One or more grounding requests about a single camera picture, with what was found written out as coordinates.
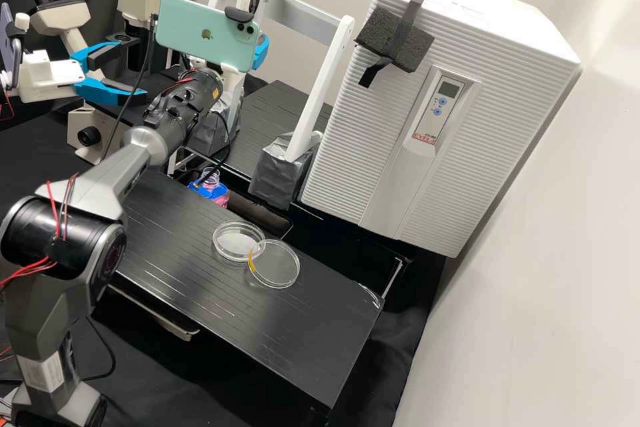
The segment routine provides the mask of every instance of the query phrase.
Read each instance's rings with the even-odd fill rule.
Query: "petri dish lid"
[[[233,262],[246,262],[249,252],[264,239],[262,230],[249,222],[224,222],[213,232],[218,254]]]
[[[249,270],[262,284],[271,288],[287,288],[300,273],[298,255],[280,240],[263,240],[249,253]]]

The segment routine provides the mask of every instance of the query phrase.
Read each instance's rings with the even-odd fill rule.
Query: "control panel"
[[[463,82],[442,75],[411,137],[435,145],[464,88]]]

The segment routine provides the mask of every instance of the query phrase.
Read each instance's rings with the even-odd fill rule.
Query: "blue clamp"
[[[258,39],[258,45],[255,47],[255,53],[253,54],[252,70],[258,70],[265,58],[267,58],[267,52],[269,51],[269,37],[266,33],[263,33]]]
[[[119,57],[119,48],[119,42],[97,43],[72,53],[71,58],[80,64],[84,73],[87,73],[89,70],[97,70],[106,62]],[[82,82],[75,83],[73,88],[76,94],[83,99],[100,105],[122,106],[131,93],[131,88],[128,85],[108,79],[100,81],[92,77],[85,77]],[[133,105],[144,105],[147,102],[147,91],[136,90],[132,101]]]

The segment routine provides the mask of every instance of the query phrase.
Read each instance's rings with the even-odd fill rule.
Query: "black platform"
[[[0,135],[0,151],[27,142],[20,162],[0,177],[0,211],[48,179],[90,165],[65,143],[53,114]],[[244,266],[224,263],[211,234],[234,213],[165,175],[147,172],[125,200],[129,245],[117,275],[227,340],[322,405],[332,408],[381,311],[357,282],[298,252],[301,272],[285,290],[256,282]]]

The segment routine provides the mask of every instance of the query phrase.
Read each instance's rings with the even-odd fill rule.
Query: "red wire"
[[[55,210],[55,200],[51,193],[51,182],[47,180],[47,191],[49,192],[49,200],[51,201],[51,209],[53,210],[53,218],[55,219],[55,237],[60,235],[60,223],[58,222],[58,212]]]
[[[50,264],[47,264],[45,266],[38,267],[38,268],[35,268],[35,269],[31,269],[31,270],[27,270],[26,272],[21,272],[20,274],[17,274],[14,278],[26,277],[26,276],[29,276],[29,275],[32,275],[32,274],[37,274],[38,272],[44,272],[45,270],[49,270],[50,268],[55,267],[57,264],[58,264],[57,262],[51,262]]]
[[[69,195],[71,195],[71,188],[73,187],[73,184],[75,182],[75,179],[77,177],[77,173],[74,173],[70,178],[69,178]],[[53,211],[53,218],[55,220],[55,237],[58,238],[60,235],[60,218],[58,217],[58,213],[55,209],[55,200],[53,199],[53,193],[51,192],[51,182],[47,180],[47,193],[49,194],[49,201],[51,202],[51,210]],[[66,205],[63,205],[64,207],[64,212],[65,212],[65,216],[67,215],[67,206],[68,203]],[[68,218],[65,219],[65,240],[67,238],[67,226],[68,226]],[[11,280],[18,278],[18,277],[26,277],[26,276],[30,276],[33,274],[37,274],[38,272],[43,272],[45,270],[48,270],[50,268],[55,267],[58,263],[57,262],[49,262],[49,257],[44,257],[41,258],[40,260],[38,260],[37,262],[33,262],[32,264],[29,264],[27,266],[24,267],[20,267],[18,270],[16,270],[15,272],[13,272],[9,277],[5,278],[4,280],[0,280],[0,288],[3,288],[4,286],[6,286]]]
[[[11,110],[11,117],[0,119],[0,121],[9,121],[15,117],[15,112],[13,111],[13,107],[11,106],[11,100],[9,100],[9,94],[4,89],[2,89],[2,92],[5,94],[5,99],[7,100],[7,106],[9,107],[9,110]]]
[[[165,88],[162,92],[160,92],[160,96],[164,96],[165,93],[167,93],[170,90],[175,89],[178,85],[180,85],[181,83],[187,83],[194,80],[193,77],[187,77],[187,78],[183,78],[182,80],[178,80],[176,83],[174,83],[173,85],[170,85],[169,87]]]

